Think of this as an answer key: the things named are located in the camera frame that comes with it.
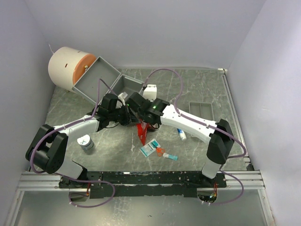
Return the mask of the teal wipe sachet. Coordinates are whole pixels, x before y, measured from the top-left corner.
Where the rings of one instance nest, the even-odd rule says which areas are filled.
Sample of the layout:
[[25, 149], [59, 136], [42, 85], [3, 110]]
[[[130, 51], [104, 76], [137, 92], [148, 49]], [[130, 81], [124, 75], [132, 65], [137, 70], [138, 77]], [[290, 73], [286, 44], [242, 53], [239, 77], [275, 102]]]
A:
[[151, 155], [153, 152], [155, 152], [157, 148], [160, 148], [160, 147], [161, 147], [161, 145], [157, 142], [157, 140], [152, 139], [146, 145], [141, 147], [140, 151], [147, 158], [149, 155]]

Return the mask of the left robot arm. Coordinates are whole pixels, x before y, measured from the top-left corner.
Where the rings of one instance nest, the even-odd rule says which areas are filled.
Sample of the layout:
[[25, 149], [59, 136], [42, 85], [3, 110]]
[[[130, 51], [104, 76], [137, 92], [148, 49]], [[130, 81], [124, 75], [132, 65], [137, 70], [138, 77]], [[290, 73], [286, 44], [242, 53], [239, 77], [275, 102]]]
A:
[[60, 174], [71, 178], [77, 188], [88, 182], [87, 170], [78, 163], [66, 158], [67, 145], [78, 138], [106, 128], [110, 122], [126, 126], [131, 122], [128, 104], [114, 94], [106, 94], [93, 111], [68, 124], [51, 127], [41, 126], [31, 142], [25, 158], [31, 169], [39, 167], [40, 172]]

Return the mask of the red first aid pouch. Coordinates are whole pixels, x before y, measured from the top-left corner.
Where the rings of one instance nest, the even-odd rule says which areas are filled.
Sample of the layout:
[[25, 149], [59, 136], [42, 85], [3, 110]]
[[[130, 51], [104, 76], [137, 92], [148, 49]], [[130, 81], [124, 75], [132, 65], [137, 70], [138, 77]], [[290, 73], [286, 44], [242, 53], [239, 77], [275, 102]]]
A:
[[139, 123], [136, 125], [136, 127], [137, 127], [138, 137], [139, 137], [142, 145], [145, 145], [146, 136], [147, 136], [148, 128], [150, 128], [150, 124], [145, 123], [142, 120], [140, 120]]

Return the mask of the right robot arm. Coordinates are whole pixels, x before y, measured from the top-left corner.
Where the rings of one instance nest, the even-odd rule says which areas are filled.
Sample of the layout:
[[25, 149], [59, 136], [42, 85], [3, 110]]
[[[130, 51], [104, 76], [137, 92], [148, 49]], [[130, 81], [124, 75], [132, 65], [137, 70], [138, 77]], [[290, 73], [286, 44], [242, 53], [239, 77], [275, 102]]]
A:
[[176, 110], [173, 104], [160, 98], [151, 102], [137, 92], [127, 99], [126, 104], [145, 123], [181, 129], [207, 144], [206, 161], [199, 180], [204, 187], [210, 187], [215, 183], [216, 174], [226, 163], [234, 144], [228, 121], [205, 120], [182, 110]]

